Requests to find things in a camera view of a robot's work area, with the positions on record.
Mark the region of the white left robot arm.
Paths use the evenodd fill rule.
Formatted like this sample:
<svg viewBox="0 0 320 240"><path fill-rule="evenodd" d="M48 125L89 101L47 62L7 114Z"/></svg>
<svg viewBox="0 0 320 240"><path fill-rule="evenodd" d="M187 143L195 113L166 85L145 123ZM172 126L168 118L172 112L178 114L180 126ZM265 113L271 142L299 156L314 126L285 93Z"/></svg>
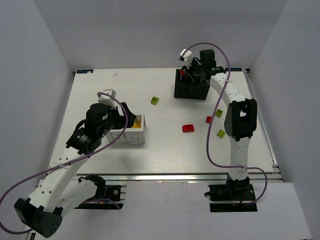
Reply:
<svg viewBox="0 0 320 240"><path fill-rule="evenodd" d="M51 170L37 189L26 199L19 198L14 209L22 223L45 238L50 238L60 227L63 217L88 200L98 201L106 195L106 181L97 174L81 177L77 186L64 192L79 168L86 163L102 138L111 130L132 127L136 115L125 102L118 107L94 103L86 112L85 119L75 127L66 142L57 169Z"/></svg>

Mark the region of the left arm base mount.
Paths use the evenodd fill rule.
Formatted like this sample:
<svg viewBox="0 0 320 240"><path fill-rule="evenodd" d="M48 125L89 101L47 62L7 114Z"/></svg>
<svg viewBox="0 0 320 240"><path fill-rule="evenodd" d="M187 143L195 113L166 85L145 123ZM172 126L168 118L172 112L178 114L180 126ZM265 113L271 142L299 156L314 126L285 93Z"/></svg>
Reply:
<svg viewBox="0 0 320 240"><path fill-rule="evenodd" d="M76 209L79 210L121 210L126 199L127 186L107 184L104 196L89 198Z"/></svg>

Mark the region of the yellow long lego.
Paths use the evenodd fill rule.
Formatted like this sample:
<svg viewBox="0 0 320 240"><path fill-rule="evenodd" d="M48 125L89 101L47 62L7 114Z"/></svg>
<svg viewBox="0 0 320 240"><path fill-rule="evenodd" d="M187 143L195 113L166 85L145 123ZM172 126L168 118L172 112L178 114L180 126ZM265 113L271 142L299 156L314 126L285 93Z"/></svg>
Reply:
<svg viewBox="0 0 320 240"><path fill-rule="evenodd" d="M132 128L133 129L140 129L142 127L142 122L139 121L139 120L135 120L133 125L132 125Z"/></svg>

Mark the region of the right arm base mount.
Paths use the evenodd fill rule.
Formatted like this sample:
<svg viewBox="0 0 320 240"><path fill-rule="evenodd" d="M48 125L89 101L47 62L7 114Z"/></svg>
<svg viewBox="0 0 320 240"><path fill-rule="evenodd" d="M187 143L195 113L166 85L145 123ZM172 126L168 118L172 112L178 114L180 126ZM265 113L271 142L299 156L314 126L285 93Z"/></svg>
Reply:
<svg viewBox="0 0 320 240"><path fill-rule="evenodd" d="M209 198L211 213L250 213L257 212L254 202L256 195L251 183L234 183L227 180L225 184L208 185L209 191L204 196Z"/></svg>

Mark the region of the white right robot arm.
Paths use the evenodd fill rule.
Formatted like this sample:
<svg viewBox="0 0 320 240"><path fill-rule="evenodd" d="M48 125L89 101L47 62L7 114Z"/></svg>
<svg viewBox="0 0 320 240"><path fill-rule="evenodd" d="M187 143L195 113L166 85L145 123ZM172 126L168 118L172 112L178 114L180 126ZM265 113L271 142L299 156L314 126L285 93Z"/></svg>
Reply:
<svg viewBox="0 0 320 240"><path fill-rule="evenodd" d="M248 148L254 131L257 129L258 105L255 99L242 95L230 80L231 67L218 67L213 49L202 50L199 57L192 55L191 49L184 49L179 55L184 63L180 69L189 82L204 80L218 93L218 102L227 107L224 118L224 131L230 142L229 165L220 165L211 158L214 166L227 169L227 182L236 188L250 184L248 171Z"/></svg>

